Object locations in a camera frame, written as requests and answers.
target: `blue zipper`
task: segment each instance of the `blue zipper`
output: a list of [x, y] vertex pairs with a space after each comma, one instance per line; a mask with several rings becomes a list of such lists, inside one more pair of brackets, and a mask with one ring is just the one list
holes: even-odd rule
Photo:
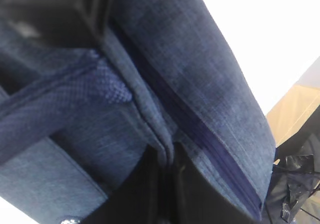
[[179, 128], [203, 150], [220, 176], [248, 209], [252, 217], [255, 220], [260, 220], [261, 200], [246, 175], [223, 144], [194, 111], [173, 91], [114, 20], [111, 20], [110, 27], [122, 43], [141, 76], [160, 99], [167, 113]]

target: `seam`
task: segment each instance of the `seam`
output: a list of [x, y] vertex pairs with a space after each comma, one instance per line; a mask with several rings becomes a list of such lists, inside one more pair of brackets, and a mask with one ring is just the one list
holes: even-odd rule
[[[21, 93], [21, 97], [19, 96], [20, 93], [18, 93], [16, 96], [12, 96], [10, 99], [8, 99], [8, 101], [13, 101], [15, 102], [15, 99], [21, 99], [19, 102], [17, 102], [16, 104], [13, 104], [12, 106], [9, 107], [9, 109], [5, 109], [2, 113], [0, 112], [0, 119], [5, 118], [6, 116], [10, 115], [11, 113], [13, 113], [16, 109], [21, 108], [23, 105], [25, 105], [28, 102], [34, 101], [35, 99], [39, 98], [40, 96], [43, 96], [49, 92], [51, 92], [52, 90], [58, 88], [59, 86], [68, 83], [71, 78], [79, 78], [81, 75], [85, 75], [87, 73], [89, 73], [90, 71], [94, 70], [95, 66], [88, 66], [87, 68], [83, 68], [80, 69], [76, 72], [69, 72], [67, 71], [66, 73], [63, 73], [62, 76], [59, 77], [58, 81], [54, 80], [55, 75], [51, 76], [50, 79], [48, 80], [42, 80], [39, 82], [35, 82], [34, 84], [32, 84], [32, 86], [30, 86], [29, 89], [25, 89], [22, 90]], [[31, 92], [32, 88], [35, 88], [37, 86], [42, 85], [42, 82], [46, 82], [49, 81], [51, 83], [49, 83], [49, 86], [44, 85], [46, 88], [41, 88], [40, 90], [37, 90], [35, 92], [33, 92], [31, 95], [27, 95], [29, 92]], [[8, 102], [4, 102], [0, 105], [0, 108], [2, 107], [2, 105], [8, 104]]]

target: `textured fabric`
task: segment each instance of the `textured fabric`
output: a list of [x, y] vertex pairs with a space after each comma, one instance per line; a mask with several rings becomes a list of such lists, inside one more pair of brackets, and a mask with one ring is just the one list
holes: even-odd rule
[[[7, 99], [0, 88], [0, 102]], [[39, 223], [86, 217], [106, 195], [62, 149], [45, 138], [0, 166], [0, 196]]]
[[[239, 176], [244, 176], [253, 190], [245, 194], [258, 196], [263, 202], [275, 143], [202, 0], [115, 0], [114, 7], [112, 19], [196, 115], [196, 121], [186, 124], [196, 128], [204, 125], [210, 131], [217, 142], [207, 138], [207, 146], [222, 146], [241, 170]], [[21, 147], [59, 130], [53, 136], [58, 144], [86, 170], [101, 177], [112, 191], [128, 176], [146, 144], [158, 151], [160, 163], [166, 165], [174, 157], [172, 144], [180, 141], [213, 188], [257, 218], [259, 213], [252, 213], [244, 203], [247, 196], [242, 199], [233, 190], [210, 153], [175, 123], [172, 113], [166, 112], [163, 103], [170, 105], [171, 100], [158, 99], [111, 29], [106, 29], [105, 57], [88, 50], [39, 47], [4, 23], [0, 23], [0, 33], [0, 72], [9, 73], [8, 78], [17, 83], [12, 92], [23, 88], [0, 108], [0, 148], [14, 143], [12, 146], [18, 144], [21, 151]], [[79, 75], [69, 75], [77, 71]], [[57, 79], [63, 84], [41, 92]], [[10, 81], [2, 81], [0, 78], [0, 83], [10, 89]], [[15, 133], [20, 137], [10, 131], [12, 126], [19, 128]]]
[[[114, 7], [116, 22], [234, 158], [263, 202], [275, 142], [202, 0], [115, 0]], [[188, 133], [177, 135], [177, 140], [184, 135]], [[189, 154], [213, 186], [230, 193], [227, 198], [248, 211], [242, 199], [232, 197], [223, 173], [212, 171], [215, 167], [208, 161], [208, 154], [204, 153], [205, 159], [197, 158], [203, 150], [194, 140], [183, 140], [190, 142], [185, 145], [192, 146]]]
[[34, 82], [0, 105], [0, 163], [63, 128], [88, 106], [131, 98], [107, 65], [84, 56], [80, 63]]

